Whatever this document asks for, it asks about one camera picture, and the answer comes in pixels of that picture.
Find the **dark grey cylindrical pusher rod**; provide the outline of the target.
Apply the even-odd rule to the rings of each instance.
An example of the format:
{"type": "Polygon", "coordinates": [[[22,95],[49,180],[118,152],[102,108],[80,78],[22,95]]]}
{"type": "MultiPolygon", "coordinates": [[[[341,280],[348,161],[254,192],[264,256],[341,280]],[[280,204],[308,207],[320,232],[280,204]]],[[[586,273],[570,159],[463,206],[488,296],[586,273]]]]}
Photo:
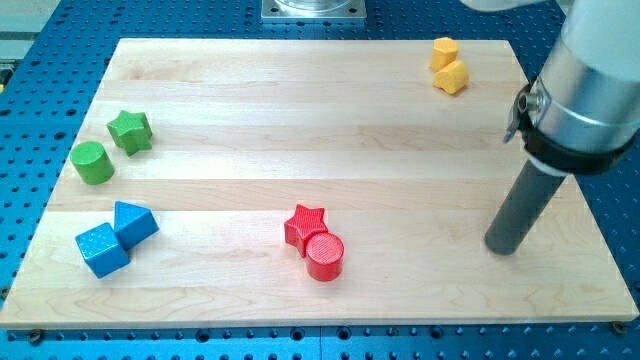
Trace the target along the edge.
{"type": "Polygon", "coordinates": [[[497,255],[514,254],[566,176],[527,160],[485,233],[487,248],[497,255]]]}

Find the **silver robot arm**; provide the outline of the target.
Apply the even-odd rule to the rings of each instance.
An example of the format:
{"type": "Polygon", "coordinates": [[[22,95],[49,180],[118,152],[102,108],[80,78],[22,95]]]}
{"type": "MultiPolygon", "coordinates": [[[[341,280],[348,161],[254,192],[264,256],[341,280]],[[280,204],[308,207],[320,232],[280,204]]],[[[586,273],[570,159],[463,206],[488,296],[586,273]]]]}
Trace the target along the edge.
{"type": "Polygon", "coordinates": [[[485,233],[495,254],[522,243],[569,175],[614,167],[639,130],[639,4],[573,3],[541,72],[518,93],[504,139],[528,159],[485,233]]]}

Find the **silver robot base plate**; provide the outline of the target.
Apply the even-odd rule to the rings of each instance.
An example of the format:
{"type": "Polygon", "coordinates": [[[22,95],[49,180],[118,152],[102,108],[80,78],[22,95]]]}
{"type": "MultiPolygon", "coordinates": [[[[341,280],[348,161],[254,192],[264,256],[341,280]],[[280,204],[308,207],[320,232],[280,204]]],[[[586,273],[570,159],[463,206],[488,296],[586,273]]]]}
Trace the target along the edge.
{"type": "Polygon", "coordinates": [[[261,19],[271,22],[364,20],[364,0],[262,0],[261,19]]]}

